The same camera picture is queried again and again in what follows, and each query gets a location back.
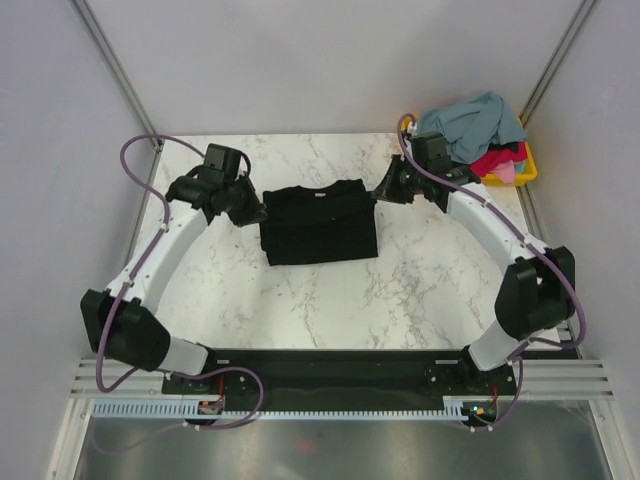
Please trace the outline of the black t shirt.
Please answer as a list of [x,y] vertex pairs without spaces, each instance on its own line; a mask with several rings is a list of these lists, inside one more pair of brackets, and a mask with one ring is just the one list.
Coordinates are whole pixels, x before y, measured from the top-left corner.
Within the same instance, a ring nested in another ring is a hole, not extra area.
[[360,179],[266,191],[263,200],[268,218],[260,224],[260,242],[271,266],[378,256],[376,200]]

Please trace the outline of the yellow plastic bin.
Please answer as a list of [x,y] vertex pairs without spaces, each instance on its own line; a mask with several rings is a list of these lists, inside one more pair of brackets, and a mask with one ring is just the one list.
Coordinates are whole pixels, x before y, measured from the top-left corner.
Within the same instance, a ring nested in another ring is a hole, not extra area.
[[[409,121],[418,121],[419,118],[416,118],[414,115],[412,114],[407,114],[404,117],[402,117],[402,119],[399,121],[399,130],[401,132],[404,132],[405,126]],[[527,182],[533,180],[536,178],[537,176],[537,167],[535,165],[535,162],[533,160],[530,148],[527,144],[527,140],[524,141],[524,143],[526,144],[526,153],[527,153],[527,159],[526,162],[524,163],[523,167],[519,167],[518,168],[518,173],[516,174],[516,181],[515,184],[512,186],[523,186],[525,185]],[[471,164],[462,164],[465,166],[469,166],[471,169]],[[484,183],[490,185],[490,186],[508,186],[505,185],[504,183],[502,183],[499,179],[497,179],[494,175],[492,174],[488,174],[486,177],[482,178],[479,177]]]

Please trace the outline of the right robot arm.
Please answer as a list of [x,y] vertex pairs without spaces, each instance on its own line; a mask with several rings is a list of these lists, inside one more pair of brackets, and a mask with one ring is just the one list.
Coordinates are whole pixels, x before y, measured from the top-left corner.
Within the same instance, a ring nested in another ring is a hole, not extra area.
[[467,346],[467,362],[457,371],[465,391],[481,393],[493,383],[493,369],[577,313],[575,258],[519,229],[471,168],[453,162],[441,134],[400,132],[398,140],[402,151],[392,157],[374,198],[410,204],[424,197],[471,233],[503,275],[495,319]]

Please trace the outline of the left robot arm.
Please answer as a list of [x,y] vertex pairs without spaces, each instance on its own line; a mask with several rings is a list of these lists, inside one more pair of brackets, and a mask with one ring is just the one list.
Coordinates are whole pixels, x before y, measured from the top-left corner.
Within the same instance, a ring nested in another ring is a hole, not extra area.
[[219,382],[206,347],[169,333],[157,318],[160,300],[192,244],[221,215],[233,225],[260,223],[266,209],[250,179],[248,156],[211,144],[200,164],[176,178],[166,193],[150,192],[162,204],[155,231],[103,290],[88,290],[80,308],[99,361],[120,361],[138,370],[185,374],[198,393]]

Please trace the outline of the red t shirt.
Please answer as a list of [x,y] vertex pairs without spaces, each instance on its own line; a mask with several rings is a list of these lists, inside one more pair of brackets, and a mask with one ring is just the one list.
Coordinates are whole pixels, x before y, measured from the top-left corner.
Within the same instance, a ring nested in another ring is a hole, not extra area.
[[492,170],[498,164],[512,160],[517,174],[518,168],[524,166],[526,159],[526,144],[524,142],[490,144],[487,152],[471,164],[471,170],[479,177],[484,178],[488,174],[492,174]]

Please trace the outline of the grey blue t shirt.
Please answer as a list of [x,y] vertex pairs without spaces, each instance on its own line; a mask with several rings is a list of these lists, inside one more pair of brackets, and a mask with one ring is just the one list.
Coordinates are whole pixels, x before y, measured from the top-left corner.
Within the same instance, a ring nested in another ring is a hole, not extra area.
[[453,105],[425,110],[416,133],[439,133],[449,155],[458,163],[471,164],[490,145],[524,142],[527,134],[508,102],[494,91],[461,100]]

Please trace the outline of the pink t shirt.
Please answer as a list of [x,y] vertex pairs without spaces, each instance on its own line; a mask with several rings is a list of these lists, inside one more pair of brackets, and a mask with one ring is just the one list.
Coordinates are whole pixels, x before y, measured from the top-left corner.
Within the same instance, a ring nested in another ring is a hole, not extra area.
[[515,164],[512,160],[498,164],[492,174],[505,185],[514,185],[516,181]]

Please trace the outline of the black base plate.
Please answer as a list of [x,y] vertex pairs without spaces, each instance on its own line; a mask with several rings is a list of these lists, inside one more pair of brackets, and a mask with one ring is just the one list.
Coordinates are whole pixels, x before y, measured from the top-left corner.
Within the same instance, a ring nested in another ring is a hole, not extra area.
[[456,350],[213,350],[211,379],[172,376],[173,395],[222,394],[233,406],[427,407],[447,396],[511,396],[512,367],[473,369]]

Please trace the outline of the left aluminium corner post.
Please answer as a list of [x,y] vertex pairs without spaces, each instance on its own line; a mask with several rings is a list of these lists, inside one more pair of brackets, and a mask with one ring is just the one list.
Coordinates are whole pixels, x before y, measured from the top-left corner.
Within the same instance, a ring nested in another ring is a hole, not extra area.
[[70,0],[69,4],[142,131],[146,134],[156,134],[157,130],[151,118],[90,3],[86,0]]

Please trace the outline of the aluminium corner post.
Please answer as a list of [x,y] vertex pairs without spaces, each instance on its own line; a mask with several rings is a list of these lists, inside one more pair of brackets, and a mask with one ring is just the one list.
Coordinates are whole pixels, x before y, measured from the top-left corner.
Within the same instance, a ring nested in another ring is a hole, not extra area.
[[538,78],[528,100],[520,112],[520,120],[527,128],[537,108],[544,99],[551,84],[569,56],[581,33],[588,24],[592,14],[599,6],[599,0],[581,0],[572,15],[560,40],[554,48],[540,77]]
[[151,118],[90,3],[86,0],[70,0],[69,4],[142,131],[146,134],[156,134],[157,130]]

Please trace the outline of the right aluminium corner post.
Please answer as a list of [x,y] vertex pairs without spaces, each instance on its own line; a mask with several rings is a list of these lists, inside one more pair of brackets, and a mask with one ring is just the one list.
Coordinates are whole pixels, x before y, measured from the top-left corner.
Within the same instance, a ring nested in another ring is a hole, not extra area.
[[544,99],[551,84],[569,56],[581,33],[588,24],[592,14],[599,6],[599,0],[581,0],[572,15],[560,40],[554,48],[540,77],[538,78],[528,100],[520,112],[520,120],[527,128],[537,108]]

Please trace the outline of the aluminium frame rail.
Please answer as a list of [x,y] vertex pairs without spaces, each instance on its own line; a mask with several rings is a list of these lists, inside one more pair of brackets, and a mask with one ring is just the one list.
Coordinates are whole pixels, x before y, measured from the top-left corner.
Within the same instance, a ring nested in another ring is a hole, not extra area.
[[[95,381],[96,362],[82,360],[71,385],[72,398],[103,398]],[[520,398],[526,401],[610,400],[613,390],[596,360],[525,360]],[[116,388],[116,398],[159,398],[163,375],[137,372]]]

